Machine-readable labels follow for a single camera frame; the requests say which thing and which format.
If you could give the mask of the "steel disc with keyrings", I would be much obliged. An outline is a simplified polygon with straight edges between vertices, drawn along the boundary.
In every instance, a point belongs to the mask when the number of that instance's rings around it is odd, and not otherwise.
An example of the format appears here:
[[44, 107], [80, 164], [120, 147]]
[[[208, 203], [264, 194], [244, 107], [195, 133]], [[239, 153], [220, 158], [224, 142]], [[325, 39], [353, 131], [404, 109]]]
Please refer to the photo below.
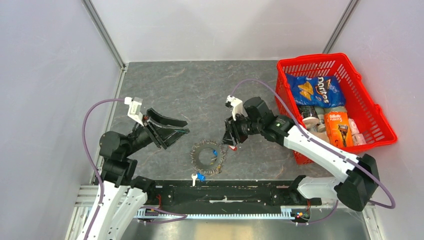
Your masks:
[[228, 146], [214, 140], [201, 140], [190, 151], [193, 169], [202, 175], [213, 176], [223, 171], [227, 159]]

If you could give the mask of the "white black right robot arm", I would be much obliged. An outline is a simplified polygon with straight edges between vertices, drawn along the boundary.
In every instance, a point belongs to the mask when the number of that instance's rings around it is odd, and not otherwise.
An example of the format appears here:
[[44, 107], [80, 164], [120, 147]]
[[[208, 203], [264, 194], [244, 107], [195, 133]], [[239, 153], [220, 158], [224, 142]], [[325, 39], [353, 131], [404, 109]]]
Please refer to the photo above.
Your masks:
[[360, 212], [371, 202], [380, 179], [372, 156], [358, 156], [331, 145], [303, 126], [297, 126], [292, 118], [273, 114], [258, 96], [243, 102], [229, 95], [225, 105], [231, 108], [231, 116], [225, 120], [223, 144], [236, 147], [248, 136], [261, 135], [269, 142], [304, 155], [332, 174], [296, 178], [288, 191], [292, 203], [300, 205], [313, 198], [334, 199]]

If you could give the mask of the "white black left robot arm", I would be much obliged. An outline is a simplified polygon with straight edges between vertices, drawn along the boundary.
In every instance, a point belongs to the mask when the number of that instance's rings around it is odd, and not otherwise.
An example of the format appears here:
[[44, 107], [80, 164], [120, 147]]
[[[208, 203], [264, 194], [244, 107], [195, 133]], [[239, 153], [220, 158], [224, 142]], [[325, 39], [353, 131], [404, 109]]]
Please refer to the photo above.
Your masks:
[[165, 150], [189, 133], [186, 121], [152, 108], [141, 113], [139, 106], [130, 106], [127, 116], [135, 122], [130, 133], [108, 131], [100, 137], [104, 161], [97, 174], [98, 191], [79, 240], [120, 240], [137, 211], [157, 198], [154, 180], [134, 177], [138, 162], [130, 155], [150, 144]]

